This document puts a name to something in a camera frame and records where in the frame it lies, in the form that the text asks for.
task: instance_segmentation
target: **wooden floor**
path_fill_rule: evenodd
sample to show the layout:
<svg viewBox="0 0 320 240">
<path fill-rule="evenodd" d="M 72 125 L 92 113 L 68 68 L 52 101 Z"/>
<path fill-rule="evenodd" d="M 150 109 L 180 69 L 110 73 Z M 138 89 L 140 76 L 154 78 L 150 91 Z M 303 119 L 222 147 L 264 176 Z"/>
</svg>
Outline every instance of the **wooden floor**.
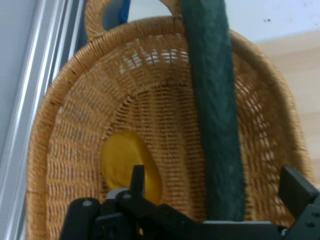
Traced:
<svg viewBox="0 0 320 240">
<path fill-rule="evenodd" d="M 320 188 L 320 31 L 258 44 L 286 78 Z"/>
</svg>

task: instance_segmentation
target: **black bracket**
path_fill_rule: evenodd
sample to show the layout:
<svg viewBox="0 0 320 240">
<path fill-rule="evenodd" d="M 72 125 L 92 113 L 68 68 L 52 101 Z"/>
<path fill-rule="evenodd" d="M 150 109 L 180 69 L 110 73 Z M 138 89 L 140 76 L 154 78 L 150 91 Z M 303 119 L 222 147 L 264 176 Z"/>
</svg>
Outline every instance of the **black bracket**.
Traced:
<svg viewBox="0 0 320 240">
<path fill-rule="evenodd" d="M 144 199 L 145 170 L 133 168 L 128 191 L 107 199 L 80 198 L 68 209 L 61 240 L 319 240 L 320 194 L 294 168 L 281 170 L 279 196 L 297 219 L 287 229 L 261 222 L 200 224 L 172 207 Z"/>
</svg>

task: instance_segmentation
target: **woven basket rim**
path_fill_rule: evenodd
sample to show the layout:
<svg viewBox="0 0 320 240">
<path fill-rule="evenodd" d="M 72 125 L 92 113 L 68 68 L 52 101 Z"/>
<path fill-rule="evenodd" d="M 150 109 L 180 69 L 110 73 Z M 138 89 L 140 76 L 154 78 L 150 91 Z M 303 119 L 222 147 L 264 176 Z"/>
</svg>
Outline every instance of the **woven basket rim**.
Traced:
<svg viewBox="0 0 320 240">
<path fill-rule="evenodd" d="M 46 198 L 43 198 L 40 204 L 32 196 L 46 193 L 47 152 L 56 115 L 65 96 L 80 75 L 91 69 L 106 53 L 125 43 L 149 36 L 176 34 L 184 35 L 181 17 L 152 17 L 123 24 L 91 40 L 61 69 L 42 100 L 30 135 L 26 196 L 27 236 L 34 234 L 32 232 L 47 232 L 46 221 L 38 220 L 37 223 L 40 225 L 34 226 L 35 220 L 32 220 L 35 210 L 37 215 L 43 214 L 46 219 Z M 277 95 L 277 101 L 283 108 L 283 117 L 287 122 L 288 132 L 291 134 L 288 141 L 293 146 L 292 150 L 300 154 L 303 172 L 312 181 L 313 173 L 301 132 L 300 120 L 288 84 L 271 61 L 253 43 L 232 30 L 230 35 L 233 51 L 269 79 L 267 84 Z M 37 170 L 36 176 L 31 174 L 35 169 Z"/>
</svg>

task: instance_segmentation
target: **green cylindrical object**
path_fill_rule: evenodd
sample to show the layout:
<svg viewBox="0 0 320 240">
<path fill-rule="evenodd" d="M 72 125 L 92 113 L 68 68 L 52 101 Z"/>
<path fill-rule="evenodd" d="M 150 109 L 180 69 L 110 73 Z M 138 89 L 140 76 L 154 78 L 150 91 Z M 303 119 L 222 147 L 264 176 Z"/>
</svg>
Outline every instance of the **green cylindrical object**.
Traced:
<svg viewBox="0 0 320 240">
<path fill-rule="evenodd" d="M 207 219 L 242 221 L 245 181 L 232 44 L 223 0 L 182 0 L 205 159 Z"/>
</svg>

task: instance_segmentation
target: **yellow object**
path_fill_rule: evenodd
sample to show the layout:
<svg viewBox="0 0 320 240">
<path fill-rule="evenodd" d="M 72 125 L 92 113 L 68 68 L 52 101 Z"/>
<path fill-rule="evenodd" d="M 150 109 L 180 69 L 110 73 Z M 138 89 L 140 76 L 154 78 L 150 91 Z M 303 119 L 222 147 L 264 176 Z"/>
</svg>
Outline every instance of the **yellow object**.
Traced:
<svg viewBox="0 0 320 240">
<path fill-rule="evenodd" d="M 134 165 L 144 165 L 145 198 L 158 205 L 162 195 L 161 177 L 143 139 L 134 132 L 109 137 L 101 150 L 101 171 L 107 186 L 111 190 L 129 187 Z"/>
</svg>

